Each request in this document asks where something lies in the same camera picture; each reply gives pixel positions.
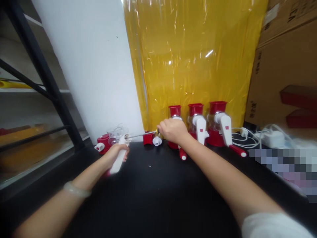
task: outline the hand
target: hand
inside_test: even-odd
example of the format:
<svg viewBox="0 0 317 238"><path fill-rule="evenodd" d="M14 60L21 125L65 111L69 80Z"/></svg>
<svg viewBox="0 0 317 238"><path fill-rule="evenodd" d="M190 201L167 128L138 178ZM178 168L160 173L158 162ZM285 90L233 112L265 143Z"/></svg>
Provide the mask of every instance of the hand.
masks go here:
<svg viewBox="0 0 317 238"><path fill-rule="evenodd" d="M185 123L172 118L161 121L158 129L168 141L176 144L189 135Z"/></svg>
<svg viewBox="0 0 317 238"><path fill-rule="evenodd" d="M127 145L118 143L111 146L110 149L99 159L105 167L105 171L111 169L113 163L115 162L119 154L119 151L122 149L126 150L126 153L123 158L123 162L125 162L130 149L129 147L127 147Z"/></svg>

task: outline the white pillar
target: white pillar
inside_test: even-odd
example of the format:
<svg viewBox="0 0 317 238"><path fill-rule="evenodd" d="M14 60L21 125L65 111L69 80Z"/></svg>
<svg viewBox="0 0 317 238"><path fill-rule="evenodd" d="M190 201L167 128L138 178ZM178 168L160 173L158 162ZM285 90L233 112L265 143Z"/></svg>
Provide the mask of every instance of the white pillar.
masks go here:
<svg viewBox="0 0 317 238"><path fill-rule="evenodd" d="M92 142L119 123L144 132L122 2L32 2Z"/></svg>

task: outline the bracelet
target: bracelet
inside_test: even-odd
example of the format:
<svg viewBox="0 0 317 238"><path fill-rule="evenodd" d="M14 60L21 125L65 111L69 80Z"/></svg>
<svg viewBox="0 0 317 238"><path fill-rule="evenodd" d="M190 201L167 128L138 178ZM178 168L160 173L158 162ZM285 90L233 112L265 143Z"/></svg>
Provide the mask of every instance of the bracelet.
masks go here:
<svg viewBox="0 0 317 238"><path fill-rule="evenodd" d="M81 197L81 198L87 198L91 195L91 191L85 191L85 190L74 187L72 185L72 181L65 183L64 189L76 195L77 197Z"/></svg>

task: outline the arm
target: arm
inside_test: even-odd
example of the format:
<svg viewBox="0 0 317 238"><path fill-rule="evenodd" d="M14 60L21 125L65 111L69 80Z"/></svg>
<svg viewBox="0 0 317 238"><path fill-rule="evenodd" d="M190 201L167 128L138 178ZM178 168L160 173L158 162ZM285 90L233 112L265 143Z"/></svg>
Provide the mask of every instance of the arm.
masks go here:
<svg viewBox="0 0 317 238"><path fill-rule="evenodd" d="M105 155L78 175L72 185L90 191L99 178L112 167L121 149L127 150L124 158L126 160L129 148L124 144L115 144ZM84 200L62 189L23 222L15 231L14 237L61 237Z"/></svg>
<svg viewBox="0 0 317 238"><path fill-rule="evenodd" d="M240 227L246 217L255 213L284 213L252 180L192 138L182 121L165 119L158 128L167 140L180 145L200 167L227 202Z"/></svg>

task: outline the white sleeve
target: white sleeve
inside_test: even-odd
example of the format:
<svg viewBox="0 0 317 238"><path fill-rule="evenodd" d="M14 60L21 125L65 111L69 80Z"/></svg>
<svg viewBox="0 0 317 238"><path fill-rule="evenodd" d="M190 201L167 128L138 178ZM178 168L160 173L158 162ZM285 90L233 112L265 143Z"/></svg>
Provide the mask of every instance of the white sleeve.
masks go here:
<svg viewBox="0 0 317 238"><path fill-rule="evenodd" d="M243 238L313 238L309 231L283 213L257 213L244 219Z"/></svg>

